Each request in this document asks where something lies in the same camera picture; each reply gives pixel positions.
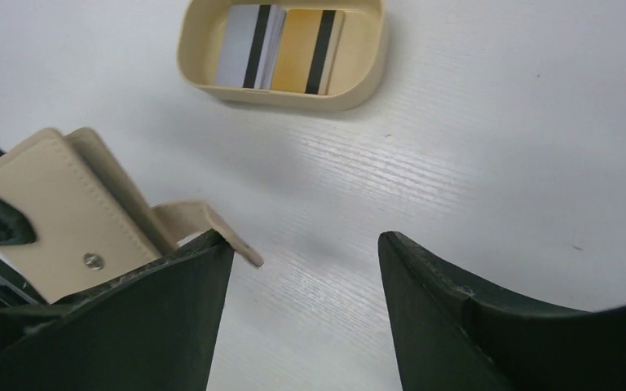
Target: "beige tray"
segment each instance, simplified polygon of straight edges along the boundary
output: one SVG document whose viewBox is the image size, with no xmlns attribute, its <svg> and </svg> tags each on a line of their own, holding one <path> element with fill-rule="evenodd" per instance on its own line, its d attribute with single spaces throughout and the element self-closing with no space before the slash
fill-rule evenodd
<svg viewBox="0 0 626 391">
<path fill-rule="evenodd" d="M 259 3 L 287 9 L 346 11 L 327 95 L 213 85 L 229 7 Z M 377 88 L 385 67 L 387 44 L 384 0 L 192 0 L 183 19 L 177 60 L 186 81 L 219 99 L 346 110 L 361 104 Z"/>
</svg>

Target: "card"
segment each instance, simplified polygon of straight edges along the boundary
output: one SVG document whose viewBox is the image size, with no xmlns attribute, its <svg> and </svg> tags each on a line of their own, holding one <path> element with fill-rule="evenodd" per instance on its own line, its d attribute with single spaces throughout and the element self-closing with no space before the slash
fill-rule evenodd
<svg viewBox="0 0 626 391">
<path fill-rule="evenodd" d="M 326 94 L 343 22 L 343 11 L 287 12 L 271 89 Z"/>
<path fill-rule="evenodd" d="M 285 11 L 277 6 L 231 6 L 219 56 L 216 86 L 262 88 L 279 41 Z"/>
</svg>

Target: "beige wallet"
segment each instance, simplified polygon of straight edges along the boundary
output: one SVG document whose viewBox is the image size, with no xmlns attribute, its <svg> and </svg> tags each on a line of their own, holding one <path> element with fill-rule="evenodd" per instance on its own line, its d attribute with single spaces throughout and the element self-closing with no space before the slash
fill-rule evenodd
<svg viewBox="0 0 626 391">
<path fill-rule="evenodd" d="M 0 253 L 52 303 L 173 252 L 214 229 L 246 261 L 262 258 L 202 200 L 150 207 L 97 133 L 44 129 L 0 158 L 0 198 L 37 242 Z"/>
</svg>

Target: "wallet flap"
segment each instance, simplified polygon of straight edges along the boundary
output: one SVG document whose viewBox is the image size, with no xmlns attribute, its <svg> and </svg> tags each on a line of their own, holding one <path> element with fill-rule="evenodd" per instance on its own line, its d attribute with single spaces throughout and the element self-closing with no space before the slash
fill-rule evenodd
<svg viewBox="0 0 626 391">
<path fill-rule="evenodd" d="M 57 130 L 0 158 L 0 198 L 37 232 L 37 242 L 0 252 L 50 303 L 160 256 Z"/>
</svg>

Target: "wood grain surface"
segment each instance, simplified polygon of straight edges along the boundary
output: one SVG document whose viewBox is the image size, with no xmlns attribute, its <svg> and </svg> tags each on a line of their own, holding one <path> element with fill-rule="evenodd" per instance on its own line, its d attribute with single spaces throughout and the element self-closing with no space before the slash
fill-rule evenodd
<svg viewBox="0 0 626 391">
<path fill-rule="evenodd" d="M 387 0 L 384 81 L 340 113 L 187 86 L 186 5 L 1 0 L 0 146 L 92 126 L 148 200 L 207 199 L 260 250 L 209 390 L 400 390 L 382 231 L 540 300 L 626 303 L 626 2 Z"/>
</svg>

